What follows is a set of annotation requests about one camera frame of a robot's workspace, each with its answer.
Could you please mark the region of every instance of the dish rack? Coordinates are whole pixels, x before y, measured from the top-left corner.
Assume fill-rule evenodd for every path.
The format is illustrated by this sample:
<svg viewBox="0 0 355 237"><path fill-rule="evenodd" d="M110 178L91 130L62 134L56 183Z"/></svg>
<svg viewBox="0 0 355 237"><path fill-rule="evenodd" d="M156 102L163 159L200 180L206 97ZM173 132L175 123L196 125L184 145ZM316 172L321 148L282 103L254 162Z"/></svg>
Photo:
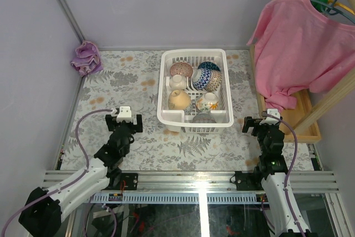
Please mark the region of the dish rack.
<svg viewBox="0 0 355 237"><path fill-rule="evenodd" d="M170 67L176 62L188 62L196 71L204 61L213 61L222 72L221 86L214 92L220 100L220 110L210 111L216 123L192 123L194 116L199 113L196 110L196 100L207 91L196 90L191 78L188 77L187 88L184 91L191 97L192 110L185 112L168 109L168 98L173 91L169 86ZM234 117L226 52L222 49L179 49L165 52L161 56L157 116L158 120L172 132L221 133L225 128L232 126Z"/></svg>

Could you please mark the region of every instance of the purple cloth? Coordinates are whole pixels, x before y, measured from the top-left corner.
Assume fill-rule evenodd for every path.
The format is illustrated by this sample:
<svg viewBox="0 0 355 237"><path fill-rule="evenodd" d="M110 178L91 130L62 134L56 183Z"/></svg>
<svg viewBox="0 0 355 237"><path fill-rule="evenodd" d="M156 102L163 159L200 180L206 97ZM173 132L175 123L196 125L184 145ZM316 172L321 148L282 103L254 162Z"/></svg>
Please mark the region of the purple cloth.
<svg viewBox="0 0 355 237"><path fill-rule="evenodd" d="M99 49L94 43L83 41L82 45L78 47L75 52L77 56L72 60L71 65L81 76L104 69L101 65Z"/></svg>

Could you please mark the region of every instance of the green clip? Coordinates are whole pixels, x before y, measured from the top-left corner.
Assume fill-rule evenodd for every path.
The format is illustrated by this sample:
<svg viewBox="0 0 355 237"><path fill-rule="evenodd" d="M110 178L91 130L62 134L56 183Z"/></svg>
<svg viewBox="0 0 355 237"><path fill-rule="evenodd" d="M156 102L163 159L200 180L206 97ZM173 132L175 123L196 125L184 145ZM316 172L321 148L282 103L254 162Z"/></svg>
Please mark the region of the green clip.
<svg viewBox="0 0 355 237"><path fill-rule="evenodd" d="M328 4L328 0L318 0L318 1L320 1L320 2L323 2L323 3L325 3L325 4ZM315 2L312 2L312 5L314 6L314 8L316 9L316 10L318 10L319 12L322 12L322 6L323 5L321 5L321 4L319 4L319 3L315 3Z"/></svg>

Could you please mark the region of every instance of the pink shirt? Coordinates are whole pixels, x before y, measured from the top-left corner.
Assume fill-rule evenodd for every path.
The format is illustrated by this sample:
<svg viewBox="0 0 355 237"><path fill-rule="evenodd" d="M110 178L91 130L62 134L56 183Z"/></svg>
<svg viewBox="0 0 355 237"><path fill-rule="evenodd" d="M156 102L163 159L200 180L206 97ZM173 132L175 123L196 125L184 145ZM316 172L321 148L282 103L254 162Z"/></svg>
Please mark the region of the pink shirt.
<svg viewBox="0 0 355 237"><path fill-rule="evenodd" d="M294 109L291 94L330 90L355 67L355 26L326 18L310 0L273 0L248 45L255 45L255 83L267 108Z"/></svg>

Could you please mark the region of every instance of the wooden tray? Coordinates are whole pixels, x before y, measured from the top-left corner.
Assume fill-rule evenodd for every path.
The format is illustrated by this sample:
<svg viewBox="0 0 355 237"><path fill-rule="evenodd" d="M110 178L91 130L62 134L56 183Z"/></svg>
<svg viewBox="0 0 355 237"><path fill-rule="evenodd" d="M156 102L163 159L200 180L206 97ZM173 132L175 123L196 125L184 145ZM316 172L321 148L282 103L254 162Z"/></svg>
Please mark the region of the wooden tray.
<svg viewBox="0 0 355 237"><path fill-rule="evenodd" d="M255 72L255 64L254 64L254 45L250 47L250 57L253 73ZM257 94L257 104L259 108L259 114L261 116L261 112L266 110L265 107L265 99L264 97ZM281 117L284 121L288 122L291 126L295 126L297 122L299 122L306 114L312 109L312 104L310 101L310 97L308 95L307 90L301 90L292 96L297 98L297 106L296 109L285 109L281 112ZM280 125L280 129L285 133L284 141L286 143L290 143L294 141L293 135L290 130L283 124ZM297 134L297 140L299 143L308 143L314 144L322 139L321 133L318 127L318 124L313 123L307 130L305 130L302 134Z"/></svg>

